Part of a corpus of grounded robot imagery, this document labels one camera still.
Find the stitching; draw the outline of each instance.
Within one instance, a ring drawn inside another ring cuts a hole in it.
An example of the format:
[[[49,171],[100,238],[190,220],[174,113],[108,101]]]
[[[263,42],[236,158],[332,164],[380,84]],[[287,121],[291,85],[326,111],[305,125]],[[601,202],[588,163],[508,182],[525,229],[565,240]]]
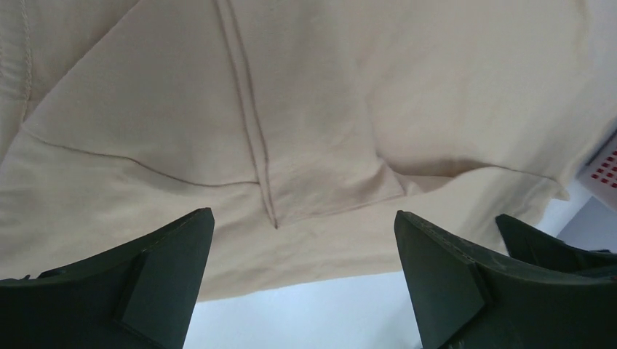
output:
[[[71,147],[67,147],[65,145],[58,145],[58,144],[54,144],[54,143],[50,143],[47,142],[46,140],[40,138],[38,135],[34,134],[32,131],[30,131],[28,128],[26,127],[22,127],[22,131],[24,133],[26,133],[27,135],[31,136],[32,138],[38,140],[39,142],[45,144],[45,145],[49,145],[51,147],[54,148],[59,148],[59,149],[64,149],[66,151],[72,151],[75,153],[80,153],[80,154],[85,154],[85,155],[90,155],[90,156],[98,156],[98,157],[104,157],[104,158],[110,158],[110,159],[120,159],[120,160],[128,160],[131,161],[134,164],[137,164],[138,166],[147,169],[150,172],[154,172],[158,175],[161,175],[163,177],[169,178],[171,180],[175,180],[178,182],[182,182],[185,184],[189,184],[189,185],[195,185],[197,187],[202,187],[202,188],[222,188],[222,187],[226,187],[228,185],[236,185],[236,184],[259,184],[257,182],[249,182],[249,181],[245,181],[245,182],[232,182],[232,183],[225,183],[225,184],[202,184],[202,183],[194,183],[188,180],[183,180],[182,178],[178,178],[178,177],[174,177],[170,174],[164,173],[159,171],[158,169],[154,169],[146,164],[142,164],[141,162],[139,162],[138,160],[129,158],[127,156],[121,156],[121,155],[112,155],[112,154],[101,154],[101,153],[94,153],[91,151],[83,151],[80,149],[75,149],[75,148],[71,148]]]
[[[105,32],[105,33],[104,33],[104,34],[103,34],[103,35],[102,35],[102,36],[98,39],[98,41],[96,41],[96,42],[95,42],[95,43],[94,43],[94,44],[93,44],[93,45],[92,45],[92,46],[91,46],[91,47],[90,47],[90,48],[89,48],[86,52],[84,52],[84,54],[83,54],[81,57],[77,58],[77,60],[75,61],[75,63],[74,63],[74,64],[73,64],[73,65],[72,65],[72,66],[71,66],[71,67],[70,67],[70,68],[69,68],[69,69],[68,69],[65,73],[64,73],[64,75],[62,75],[62,76],[61,76],[61,77],[57,80],[57,82],[56,82],[56,84],[55,84],[54,86],[51,86],[51,87],[49,88],[49,90],[47,91],[47,93],[49,93],[49,91],[51,91],[52,89],[54,89],[54,88],[57,86],[57,84],[58,84],[58,83],[60,83],[60,81],[62,81],[62,80],[63,80],[63,79],[67,76],[68,72],[69,72],[69,71],[71,71],[71,69],[75,68],[75,66],[77,65],[77,63],[79,63],[79,61],[80,61],[81,59],[83,59],[84,57],[86,57],[86,55],[88,54],[88,52],[92,51],[92,49],[93,49],[96,45],[98,45],[98,43],[99,43],[101,40],[103,40],[103,38],[105,38],[105,37],[107,36],[107,34],[109,34],[109,32],[110,32],[110,31],[112,31],[112,30],[113,30],[113,29],[114,29],[114,28],[115,28],[115,27],[116,27],[116,26],[117,26],[117,25],[118,25],[118,24],[119,24],[119,23],[120,23],[120,22],[121,22],[121,21],[122,21],[122,20],[123,20],[123,19],[124,19],[127,15],[128,15],[128,14],[129,14],[129,12],[131,12],[134,8],[136,8],[136,6],[137,6],[137,5],[139,5],[139,3],[140,3],[140,2],[141,2],[141,0],[137,0],[137,1],[133,4],[133,6],[131,6],[131,8],[130,8],[130,9],[128,9],[128,10],[126,11],[126,13],[124,13],[124,14],[120,17],[120,19],[118,19],[118,21],[117,21],[114,25],[112,25],[112,26],[111,26],[111,28],[109,28],[109,30],[107,30],[107,32]],[[43,100],[46,96],[47,96],[47,94],[42,95],[40,100]]]
[[[223,33],[226,34],[225,25],[223,24],[223,16],[222,16],[222,12],[220,10],[219,1],[215,1],[214,5],[216,7],[217,12],[219,13],[220,29],[222,30]],[[243,131],[244,131],[244,136],[247,138],[247,141],[248,141],[250,139],[250,136],[249,136],[249,129],[248,129],[248,126],[247,126],[247,116],[246,116],[246,113],[244,111],[244,103],[242,103],[242,101],[241,101],[242,98],[240,97],[240,94],[241,94],[241,92],[240,92],[240,77],[238,75],[238,70],[236,69],[236,65],[234,64],[234,58],[233,58],[233,55],[231,53],[231,48],[230,48],[230,44],[229,44],[228,40],[225,40],[225,46],[227,48],[227,56],[229,58],[229,62],[231,63],[231,66],[233,68],[232,70],[234,71],[234,78],[236,80],[236,92],[238,93],[238,97],[240,99],[239,104],[240,104],[240,109],[242,110],[242,114],[243,114],[242,115],[243,116],[242,117],[242,126],[244,128]],[[253,167],[255,167],[255,172],[257,172],[258,170],[257,170],[257,160],[255,159],[255,151],[253,150],[252,147],[250,147],[250,149],[251,149],[250,154],[251,154],[252,165],[253,165]]]
[[[564,188],[563,184],[559,183],[557,181],[557,179],[555,179],[555,178],[543,176],[541,174],[536,174],[536,173],[532,173],[532,172],[526,172],[526,171],[522,171],[522,170],[519,170],[519,169],[512,169],[512,168],[509,168],[509,167],[506,167],[506,166],[501,166],[501,165],[496,165],[496,164],[495,165],[493,165],[493,164],[483,164],[482,166],[475,167],[473,169],[470,169],[469,171],[465,171],[465,172],[459,173],[459,174],[457,174],[456,176],[454,176],[452,178],[453,179],[458,178],[458,177],[463,176],[465,174],[468,174],[470,172],[477,171],[478,169],[491,169],[491,168],[494,168],[494,169],[505,169],[506,171],[520,173],[521,175],[529,175],[529,176],[534,176],[534,177],[542,178],[542,179],[545,179],[545,180],[550,180],[551,182],[557,184],[561,188]]]
[[[28,102],[30,101],[30,95],[32,92],[32,49],[30,44],[30,24],[28,22],[28,14],[25,10],[25,0],[20,0],[21,16],[23,19],[23,33],[24,33],[24,45],[25,45],[25,86],[23,92],[23,107],[21,110],[20,120],[23,123],[25,114],[28,112]]]
[[[247,51],[246,51],[246,47],[244,47],[243,41],[242,41],[242,35],[240,34],[240,26],[238,23],[238,18],[236,16],[236,10],[234,9],[234,5],[231,3],[231,0],[227,1],[227,4],[229,6],[230,9],[230,15],[231,15],[231,20],[233,22],[233,26],[235,28],[236,31],[236,37],[238,40],[238,44],[239,44],[239,48],[240,51],[242,53],[242,56],[244,58],[244,62],[243,62],[243,68],[246,70],[247,72],[247,79],[248,79],[248,89],[249,89],[249,96],[250,96],[250,102],[251,102],[251,107],[253,110],[253,113],[255,115],[255,123],[257,124],[257,128],[258,128],[258,133],[259,133],[259,140],[261,142],[261,144],[263,145],[263,157],[264,157],[264,167],[265,167],[265,178],[264,178],[264,185],[266,187],[267,190],[267,198],[266,200],[268,201],[271,210],[272,210],[272,220],[273,220],[273,224],[275,228],[279,227],[279,223],[278,223],[278,219],[276,217],[276,210],[274,208],[274,200],[272,199],[272,190],[271,190],[271,184],[270,184],[270,171],[269,171],[269,164],[270,164],[270,158],[268,156],[268,148],[266,147],[266,138],[263,135],[263,129],[261,127],[261,123],[260,123],[260,119],[259,119],[259,113],[257,111],[257,105],[255,102],[255,87],[254,87],[254,83],[252,80],[252,75],[251,75],[251,71],[250,71],[250,64],[248,62],[248,55],[247,55]]]
[[[2,73],[2,59],[4,56],[4,53],[2,52],[2,34],[1,34],[2,30],[0,29],[0,79],[2,79],[2,77],[4,76],[4,74]]]

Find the beige fabric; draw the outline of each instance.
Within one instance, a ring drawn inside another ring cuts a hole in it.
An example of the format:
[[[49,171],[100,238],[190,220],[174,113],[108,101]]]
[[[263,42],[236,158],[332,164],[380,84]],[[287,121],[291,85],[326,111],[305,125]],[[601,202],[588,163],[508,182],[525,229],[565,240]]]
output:
[[[203,206],[201,299],[396,270],[398,209],[503,251],[493,217],[539,219],[617,115],[585,1],[20,4],[0,278]]]

